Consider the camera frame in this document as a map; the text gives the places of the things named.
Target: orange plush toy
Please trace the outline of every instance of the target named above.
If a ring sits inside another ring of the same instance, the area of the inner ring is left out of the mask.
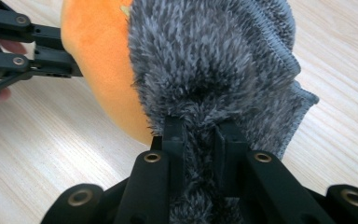
[[[147,116],[131,86],[130,4],[131,0],[65,0],[62,42],[112,121],[136,140],[150,145]]]

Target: tabletop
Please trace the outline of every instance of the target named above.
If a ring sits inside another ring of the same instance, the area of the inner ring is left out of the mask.
[[[62,0],[5,0],[33,23],[60,26]],[[283,163],[321,194],[358,187],[358,1],[289,1],[296,19],[296,78],[320,97]],[[38,223],[57,197],[81,183],[108,189],[148,147],[102,111],[82,77],[33,77],[0,104],[0,223]]]

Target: gray fur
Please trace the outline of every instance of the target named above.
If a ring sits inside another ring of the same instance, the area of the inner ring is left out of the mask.
[[[186,183],[171,223],[241,223],[213,182],[214,126],[233,119],[252,149],[282,157],[317,97],[294,82],[295,26],[284,0],[133,0],[134,87],[154,135],[185,121]]]

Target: human hand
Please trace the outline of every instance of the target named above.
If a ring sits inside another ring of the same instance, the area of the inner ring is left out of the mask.
[[[0,40],[0,46],[4,49],[19,54],[25,54],[27,50],[25,47],[18,42],[8,41],[8,40]],[[10,89],[6,88],[0,92],[0,102],[4,102],[11,95]]]

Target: wooden table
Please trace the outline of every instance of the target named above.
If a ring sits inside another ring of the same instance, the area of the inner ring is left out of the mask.
[[[34,23],[60,25],[61,0],[5,0]],[[297,22],[302,86],[321,98],[284,164],[306,187],[358,187],[358,1],[289,1]],[[66,189],[107,189],[147,146],[123,133],[83,78],[34,77],[0,104],[0,223],[38,223]]]

